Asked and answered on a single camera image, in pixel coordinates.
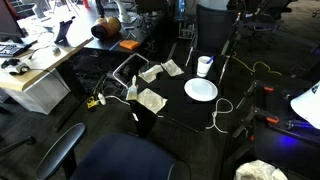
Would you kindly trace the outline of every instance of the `orange object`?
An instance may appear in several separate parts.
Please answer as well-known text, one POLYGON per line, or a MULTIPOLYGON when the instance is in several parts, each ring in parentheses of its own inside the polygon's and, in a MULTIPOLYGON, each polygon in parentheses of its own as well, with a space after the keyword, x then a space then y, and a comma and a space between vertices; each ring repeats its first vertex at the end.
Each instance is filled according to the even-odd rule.
POLYGON ((278 117, 275 117, 275 118, 267 117, 266 119, 267 119, 267 121, 269 121, 270 123, 273 123, 273 124, 279 123, 278 117))
POLYGON ((272 92, 274 90, 274 88, 273 87, 264 87, 264 90, 272 92))
POLYGON ((123 40, 120 42, 120 46, 129 50, 133 50, 139 46, 139 43, 134 40, 123 40))
POLYGON ((118 18, 108 17, 99 18, 91 28, 91 33, 98 39, 108 39, 118 33, 121 29, 121 23, 118 18))
POLYGON ((89 8, 88 0, 82 0, 85 8, 89 8))

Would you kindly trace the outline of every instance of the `blue light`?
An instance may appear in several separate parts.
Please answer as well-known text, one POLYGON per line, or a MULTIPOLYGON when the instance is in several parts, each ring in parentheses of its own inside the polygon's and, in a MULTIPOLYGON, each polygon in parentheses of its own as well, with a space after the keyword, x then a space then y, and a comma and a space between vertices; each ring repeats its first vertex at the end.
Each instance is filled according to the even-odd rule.
POLYGON ((286 135, 280 136, 278 140, 282 145, 287 147, 296 146, 296 144, 298 143, 298 140, 296 138, 286 135))

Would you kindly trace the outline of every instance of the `desk leg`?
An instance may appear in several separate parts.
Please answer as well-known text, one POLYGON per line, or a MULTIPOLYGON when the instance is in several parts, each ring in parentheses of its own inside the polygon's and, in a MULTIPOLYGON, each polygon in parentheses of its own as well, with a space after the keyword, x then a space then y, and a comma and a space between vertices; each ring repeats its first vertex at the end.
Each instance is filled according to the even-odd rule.
POLYGON ((66 121, 77 110, 81 102, 86 98, 86 91, 82 87, 80 81, 76 77, 69 62, 63 62, 57 68, 57 71, 70 88, 71 92, 65 97, 67 98, 66 104, 68 104, 68 111, 63 111, 63 114, 58 118, 53 127, 53 131, 57 132, 66 123, 66 121))
POLYGON ((223 179, 233 179, 233 164, 236 160, 240 159, 246 152, 248 152, 253 147, 253 142, 247 140, 242 144, 228 159, 223 163, 222 177, 223 179))
POLYGON ((142 106, 137 101, 130 101, 130 107, 135 119, 135 125, 139 137, 146 138, 150 133, 154 123, 156 122, 158 116, 148 110, 146 107, 142 106))

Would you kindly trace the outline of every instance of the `desk lamp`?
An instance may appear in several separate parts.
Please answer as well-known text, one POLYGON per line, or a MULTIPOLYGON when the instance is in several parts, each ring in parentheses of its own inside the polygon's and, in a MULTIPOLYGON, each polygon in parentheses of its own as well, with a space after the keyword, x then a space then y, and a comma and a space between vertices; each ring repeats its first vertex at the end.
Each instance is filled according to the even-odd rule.
POLYGON ((313 127, 320 129, 320 81, 297 98, 291 100, 292 109, 313 127))
POLYGON ((120 2, 120 0, 113 0, 119 9, 119 21, 122 23, 132 23, 136 20, 136 17, 130 17, 126 8, 123 6, 123 4, 120 2))
POLYGON ((39 19, 46 17, 41 9, 41 4, 43 0, 20 0, 20 1, 22 2, 22 4, 26 4, 26 5, 34 4, 34 6, 32 7, 32 11, 39 19))

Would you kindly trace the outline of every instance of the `chair backrest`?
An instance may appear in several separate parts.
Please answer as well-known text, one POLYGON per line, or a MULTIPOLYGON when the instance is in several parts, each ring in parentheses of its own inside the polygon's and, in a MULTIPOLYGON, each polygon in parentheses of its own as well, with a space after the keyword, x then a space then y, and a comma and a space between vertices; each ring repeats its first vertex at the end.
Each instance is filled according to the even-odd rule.
POLYGON ((174 167, 177 162, 180 161, 146 139, 110 133, 94 145, 71 179, 168 180, 171 174, 179 173, 174 167))
POLYGON ((167 0, 135 0, 138 13, 151 13, 152 11, 166 11, 168 8, 167 0))
POLYGON ((273 19, 280 19, 283 9, 292 2, 291 0, 261 0, 259 14, 268 14, 273 19))
POLYGON ((196 49, 208 55, 219 55, 233 32, 237 12, 233 10, 210 9, 197 4, 196 49))

